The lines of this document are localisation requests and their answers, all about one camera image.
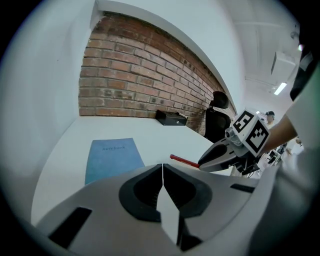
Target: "white table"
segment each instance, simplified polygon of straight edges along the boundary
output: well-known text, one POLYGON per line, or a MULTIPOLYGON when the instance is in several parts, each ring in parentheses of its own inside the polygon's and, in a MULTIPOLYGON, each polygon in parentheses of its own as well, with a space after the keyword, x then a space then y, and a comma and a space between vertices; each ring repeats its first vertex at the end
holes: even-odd
MULTIPOLYGON (((185 165, 170 159, 170 154, 198 162, 212 145, 186 126, 163 126, 151 118, 78 117, 58 141, 43 167, 33 197, 31 223, 36 225, 48 211, 85 185, 87 159, 93 140, 124 138, 133 138, 145 166, 160 163, 185 165)), ((215 173, 230 175, 230 172, 231 169, 215 173)))

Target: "brick wall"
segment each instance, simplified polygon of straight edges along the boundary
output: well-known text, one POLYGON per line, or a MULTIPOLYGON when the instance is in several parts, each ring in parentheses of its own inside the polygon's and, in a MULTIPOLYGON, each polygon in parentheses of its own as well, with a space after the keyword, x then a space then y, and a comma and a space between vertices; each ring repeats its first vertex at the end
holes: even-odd
MULTIPOLYGON (((205 132, 205 110, 223 88, 192 51, 141 20, 105 13, 84 52, 79 80, 81 116, 154 118, 156 110, 188 116, 205 132)), ((230 117, 229 105, 219 111, 230 117)))

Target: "white wall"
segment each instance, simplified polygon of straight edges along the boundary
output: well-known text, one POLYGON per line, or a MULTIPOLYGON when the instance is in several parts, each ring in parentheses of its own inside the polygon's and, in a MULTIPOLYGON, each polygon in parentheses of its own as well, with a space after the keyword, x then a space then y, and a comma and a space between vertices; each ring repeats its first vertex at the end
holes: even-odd
POLYGON ((212 71, 238 112, 245 70, 233 21, 219 0, 97 0, 98 8, 130 15, 170 33, 212 71))
POLYGON ((44 1, 19 29, 3 60, 1 185, 15 213, 28 221, 41 170, 79 115, 82 58, 99 19, 94 0, 44 1))
POLYGON ((244 107, 252 112, 260 111, 266 113, 273 111, 276 122, 280 121, 292 100, 289 96, 279 96, 260 89, 258 84, 248 81, 244 95, 244 107))

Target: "black box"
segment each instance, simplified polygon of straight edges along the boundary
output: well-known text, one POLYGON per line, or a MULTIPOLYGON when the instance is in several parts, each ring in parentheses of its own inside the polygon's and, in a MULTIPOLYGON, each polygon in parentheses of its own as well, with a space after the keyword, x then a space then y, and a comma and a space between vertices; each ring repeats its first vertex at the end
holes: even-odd
POLYGON ((187 119, 178 113, 157 110, 155 114, 157 119, 164 126, 185 126, 187 119))

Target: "ceiling light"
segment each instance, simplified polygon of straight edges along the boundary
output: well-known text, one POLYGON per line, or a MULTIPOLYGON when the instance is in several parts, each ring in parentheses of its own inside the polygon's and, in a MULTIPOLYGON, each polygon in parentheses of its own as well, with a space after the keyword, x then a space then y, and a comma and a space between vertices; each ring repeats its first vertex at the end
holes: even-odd
POLYGON ((286 82, 282 82, 280 84, 280 86, 278 87, 278 89, 276 89, 276 91, 274 92, 275 95, 278 95, 279 93, 281 93, 281 91, 286 87, 287 83, 286 82))

